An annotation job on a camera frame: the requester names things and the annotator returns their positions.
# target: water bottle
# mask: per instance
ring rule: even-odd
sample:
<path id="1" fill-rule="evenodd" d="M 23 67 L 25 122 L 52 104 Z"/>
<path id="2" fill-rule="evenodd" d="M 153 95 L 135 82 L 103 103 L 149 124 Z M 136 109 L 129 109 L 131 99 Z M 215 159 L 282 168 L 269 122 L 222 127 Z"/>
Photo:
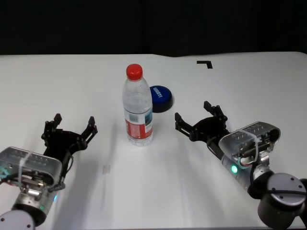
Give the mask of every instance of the water bottle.
<path id="1" fill-rule="evenodd" d="M 122 96 L 128 139 L 136 146 L 144 146 L 153 139 L 152 95 L 140 65 L 129 65 L 126 73 Z"/>

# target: table surface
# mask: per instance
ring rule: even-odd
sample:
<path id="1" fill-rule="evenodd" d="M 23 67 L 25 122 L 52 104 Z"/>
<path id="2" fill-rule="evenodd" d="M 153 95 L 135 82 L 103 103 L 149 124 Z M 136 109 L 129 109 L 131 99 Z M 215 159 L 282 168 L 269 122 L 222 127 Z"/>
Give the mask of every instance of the table surface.
<path id="1" fill-rule="evenodd" d="M 213 69 L 197 60 L 210 60 Z M 154 114 L 147 147 L 128 142 L 121 101 L 126 66 L 139 63 L 149 85 L 168 87 L 173 107 Z M 255 121 L 281 129 L 271 169 L 306 178 L 307 55 L 296 52 L 191 57 L 45 55 L 0 57 L 0 150 L 43 153 L 46 120 L 81 133 L 91 115 L 98 134 L 76 153 L 67 187 L 38 230 L 263 227 L 252 199 L 203 142 L 175 130 L 174 113 L 195 124 L 219 104 L 230 131 Z M 0 187 L 0 213 L 19 189 Z M 296 218 L 293 226 L 303 223 Z"/>

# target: blue lid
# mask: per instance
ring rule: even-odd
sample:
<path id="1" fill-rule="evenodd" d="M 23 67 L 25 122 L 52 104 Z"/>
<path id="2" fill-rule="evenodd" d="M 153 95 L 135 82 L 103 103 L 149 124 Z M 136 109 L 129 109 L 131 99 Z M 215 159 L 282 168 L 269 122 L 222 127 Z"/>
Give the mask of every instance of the blue lid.
<path id="1" fill-rule="evenodd" d="M 162 113 L 172 107 L 173 97 L 167 87 L 155 85 L 150 87 L 150 91 L 152 93 L 154 113 Z"/>

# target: black curtain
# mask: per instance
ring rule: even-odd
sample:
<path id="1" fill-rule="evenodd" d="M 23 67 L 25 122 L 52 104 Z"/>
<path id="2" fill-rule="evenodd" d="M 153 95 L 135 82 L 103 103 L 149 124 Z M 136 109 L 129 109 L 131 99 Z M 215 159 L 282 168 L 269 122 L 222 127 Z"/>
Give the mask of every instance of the black curtain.
<path id="1" fill-rule="evenodd" d="M 0 0 L 0 54 L 307 53 L 306 0 Z"/>

